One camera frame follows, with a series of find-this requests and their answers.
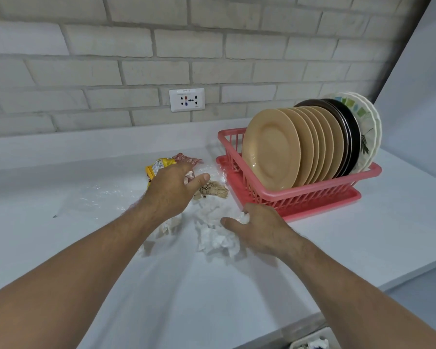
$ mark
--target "black plate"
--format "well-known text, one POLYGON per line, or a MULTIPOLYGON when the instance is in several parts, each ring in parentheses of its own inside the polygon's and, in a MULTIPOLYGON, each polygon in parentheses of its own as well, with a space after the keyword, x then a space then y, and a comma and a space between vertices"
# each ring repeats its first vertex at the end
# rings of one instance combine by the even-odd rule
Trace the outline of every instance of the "black plate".
POLYGON ((358 122, 355 119, 354 115, 346 105, 335 99, 326 98, 322 100, 334 105, 341 112, 341 114, 347 121, 347 126, 349 127, 350 133, 352 134, 352 154, 350 155, 350 161, 347 164, 347 169, 340 176, 349 175, 352 169, 354 169, 355 164, 357 164, 358 157, 360 156, 360 146, 362 138, 360 133, 360 127, 358 126, 358 122))
POLYGON ((342 154, 341 164, 339 165, 337 172, 334 174, 333 179, 338 176, 341 176, 341 173, 343 173, 347 168, 347 164, 350 161, 350 155, 351 155, 350 146, 352 142, 352 135, 350 134, 347 121, 345 120, 341 112, 337 109, 337 107, 324 100, 320 100, 320 99, 304 100, 295 106, 319 106, 323 109, 328 110, 336 118, 337 122, 341 126, 342 135, 344 137, 344 150, 342 154))

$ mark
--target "forearm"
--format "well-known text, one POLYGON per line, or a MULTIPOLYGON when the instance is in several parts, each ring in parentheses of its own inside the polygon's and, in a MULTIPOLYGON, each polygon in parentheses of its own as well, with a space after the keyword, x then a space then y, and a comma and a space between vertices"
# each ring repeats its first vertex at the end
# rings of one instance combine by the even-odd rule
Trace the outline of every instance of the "forearm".
POLYGON ((343 348, 436 348, 436 331, 294 233, 279 255, 313 296, 343 348))
POLYGON ((141 202, 1 289, 0 348, 75 348, 161 222, 154 206, 141 202))

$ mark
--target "dish rack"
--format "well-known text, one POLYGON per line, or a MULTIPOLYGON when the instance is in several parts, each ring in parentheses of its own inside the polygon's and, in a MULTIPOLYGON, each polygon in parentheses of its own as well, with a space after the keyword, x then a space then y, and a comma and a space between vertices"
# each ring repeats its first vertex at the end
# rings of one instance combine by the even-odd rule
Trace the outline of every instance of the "dish rack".
POLYGON ((246 128, 234 128, 218 132, 218 139, 226 149, 226 155, 216 159, 226 171, 228 184, 242 205, 262 203, 272 206, 285 221, 308 217, 352 203, 362 197, 354 185, 376 177, 382 169, 372 163, 370 169, 360 173, 342 176, 313 184, 293 187, 282 191, 269 191, 255 176, 241 156, 241 142, 246 128))

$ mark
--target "white outlet plate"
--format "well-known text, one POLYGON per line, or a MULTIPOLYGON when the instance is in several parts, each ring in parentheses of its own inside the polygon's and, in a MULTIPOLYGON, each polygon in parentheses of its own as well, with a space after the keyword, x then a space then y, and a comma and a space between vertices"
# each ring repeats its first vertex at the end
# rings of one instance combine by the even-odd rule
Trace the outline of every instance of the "white outlet plate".
POLYGON ((205 89, 170 89, 171 111, 192 111, 205 109, 205 89))

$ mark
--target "tan plate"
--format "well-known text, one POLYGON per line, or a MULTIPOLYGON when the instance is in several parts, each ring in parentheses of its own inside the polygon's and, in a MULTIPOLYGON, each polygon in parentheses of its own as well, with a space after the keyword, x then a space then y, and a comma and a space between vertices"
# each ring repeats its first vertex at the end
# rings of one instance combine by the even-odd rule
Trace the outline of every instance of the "tan plate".
POLYGON ((326 174, 328 173, 328 170, 331 167, 331 163, 333 160, 333 152, 334 152, 334 139, 333 139, 333 132, 331 130, 331 126, 328 122, 328 120, 325 118, 323 114, 321 114, 320 111, 318 111, 318 107, 316 106, 307 106, 308 110, 310 110, 319 120, 321 127, 323 128, 323 134, 325 135, 325 143, 326 143, 326 154, 325 154, 325 161, 323 162, 323 166, 321 168, 320 174, 315 179, 315 182, 323 181, 326 174))
POLYGON ((323 163, 325 162, 326 155, 326 141, 325 134, 323 133, 323 128, 321 127, 320 121, 317 117, 306 107, 300 106, 298 108, 299 111, 303 111, 306 117, 312 122, 313 128, 315 130, 315 134, 313 134, 313 142, 315 144, 315 156, 318 156, 318 162, 313 162, 312 172, 310 173, 309 179, 306 184, 312 184, 317 181, 318 176, 320 176, 321 169, 323 168, 323 163))
POLYGON ((310 132, 310 127, 308 123, 305 122, 304 118, 296 111, 291 109, 278 109, 285 113, 294 124, 297 134, 300 140, 300 168, 299 174, 297 175, 296 181, 293 187, 302 186, 308 179, 310 175, 311 166, 313 164, 313 137, 310 132))
POLYGON ((244 134, 242 158, 265 188, 291 188, 300 166, 300 141, 291 119, 276 109, 255 115, 244 134))
POLYGON ((342 134, 341 125, 337 122, 336 118, 333 114, 331 114, 328 110, 321 108, 319 106, 314 106, 324 117, 328 120, 330 124, 331 130, 333 132, 334 139, 334 149, 333 149, 333 160, 331 162, 330 169, 326 174, 325 180, 330 180, 336 174, 339 166, 341 165, 343 151, 344 151, 344 136, 342 134))

